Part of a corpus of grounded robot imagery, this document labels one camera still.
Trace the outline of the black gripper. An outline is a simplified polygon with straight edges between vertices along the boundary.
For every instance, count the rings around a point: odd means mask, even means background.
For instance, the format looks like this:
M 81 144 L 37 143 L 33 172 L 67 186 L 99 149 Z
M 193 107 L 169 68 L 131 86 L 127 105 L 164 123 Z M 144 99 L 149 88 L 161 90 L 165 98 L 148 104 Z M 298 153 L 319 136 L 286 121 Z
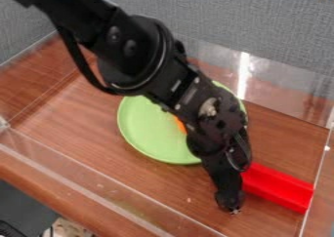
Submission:
M 251 165 L 244 105 L 222 84 L 201 76 L 176 79 L 168 95 L 168 111 L 185 127 L 187 148 L 216 187 L 216 204 L 235 215 L 244 202 L 239 172 Z

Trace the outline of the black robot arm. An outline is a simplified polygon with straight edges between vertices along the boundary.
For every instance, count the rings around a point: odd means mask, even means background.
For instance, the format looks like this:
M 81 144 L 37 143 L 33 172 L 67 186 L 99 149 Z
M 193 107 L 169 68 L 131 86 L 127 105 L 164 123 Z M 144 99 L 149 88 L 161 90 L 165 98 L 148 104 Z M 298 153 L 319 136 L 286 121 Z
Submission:
M 244 203 L 251 165 L 248 116 L 240 100 L 188 62 L 164 23 L 129 15 L 107 0 L 13 0 L 53 23 L 88 83 L 113 96 L 143 96 L 183 123 L 187 146 L 216 187 L 228 213 Z

